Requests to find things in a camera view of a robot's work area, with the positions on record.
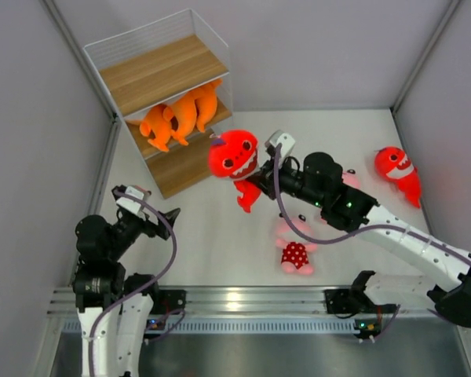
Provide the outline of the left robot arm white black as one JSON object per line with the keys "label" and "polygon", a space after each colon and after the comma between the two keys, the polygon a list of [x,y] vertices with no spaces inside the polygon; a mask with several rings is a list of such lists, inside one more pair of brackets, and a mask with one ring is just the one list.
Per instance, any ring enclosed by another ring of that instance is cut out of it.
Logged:
{"label": "left robot arm white black", "polygon": [[180,214],[175,208],[159,223],[145,213],[117,211],[108,223],[93,214],[75,227],[78,267],[72,283],[82,333],[82,375],[137,376],[149,313],[161,306],[161,292],[153,275],[126,275],[120,258],[138,236],[170,238]]}

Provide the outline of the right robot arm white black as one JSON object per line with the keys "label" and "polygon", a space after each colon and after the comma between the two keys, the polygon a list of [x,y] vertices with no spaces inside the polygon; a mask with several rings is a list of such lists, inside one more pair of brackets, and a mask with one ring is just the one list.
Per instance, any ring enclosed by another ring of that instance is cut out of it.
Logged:
{"label": "right robot arm white black", "polygon": [[296,170],[274,151],[250,182],[280,208],[284,193],[318,207],[321,218],[344,233],[334,240],[318,240],[298,231],[303,239],[327,245],[358,237],[420,271],[419,276],[359,273],[349,288],[357,310],[367,312],[374,306],[430,310],[471,328],[471,251],[452,247],[407,224],[374,197],[344,183],[341,174],[341,166],[324,152],[309,154],[302,170]]}

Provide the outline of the orange shark plush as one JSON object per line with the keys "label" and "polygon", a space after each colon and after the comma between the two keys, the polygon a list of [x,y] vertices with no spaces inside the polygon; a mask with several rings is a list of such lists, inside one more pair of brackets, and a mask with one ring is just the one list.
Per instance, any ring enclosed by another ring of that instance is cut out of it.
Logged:
{"label": "orange shark plush", "polygon": [[171,139],[171,130],[176,126],[176,119],[166,121],[163,118],[162,112],[166,104],[157,104],[150,108],[147,114],[142,119],[129,119],[127,122],[130,125],[137,126],[142,137],[147,139],[147,142],[160,152],[168,152],[170,149],[168,143]]}
{"label": "orange shark plush", "polygon": [[171,136],[181,145],[188,145],[186,137],[194,130],[197,120],[195,100],[204,94],[201,87],[188,91],[174,103],[167,105],[162,112],[166,121],[177,120],[177,129],[171,130]]}
{"label": "orange shark plush", "polygon": [[223,79],[215,79],[203,86],[203,94],[195,100],[197,108],[197,121],[196,126],[199,132],[204,133],[206,124],[214,117],[217,111],[217,93],[216,89],[223,83]]}

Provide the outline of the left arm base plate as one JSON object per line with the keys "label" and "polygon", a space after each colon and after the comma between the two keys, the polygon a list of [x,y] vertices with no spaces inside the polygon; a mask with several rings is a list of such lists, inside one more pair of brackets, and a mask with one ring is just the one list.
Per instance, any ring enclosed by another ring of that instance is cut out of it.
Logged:
{"label": "left arm base plate", "polygon": [[185,290],[162,290],[145,325],[144,341],[157,342],[177,330],[186,312]]}

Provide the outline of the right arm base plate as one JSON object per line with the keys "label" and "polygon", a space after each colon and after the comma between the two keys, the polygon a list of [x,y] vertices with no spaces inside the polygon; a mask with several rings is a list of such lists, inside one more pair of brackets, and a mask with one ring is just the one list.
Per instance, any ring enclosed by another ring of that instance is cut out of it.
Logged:
{"label": "right arm base plate", "polygon": [[340,320],[354,319],[355,337],[359,343],[375,343],[400,311],[398,305],[375,304],[363,292],[351,288],[329,289],[324,295],[328,314]]}

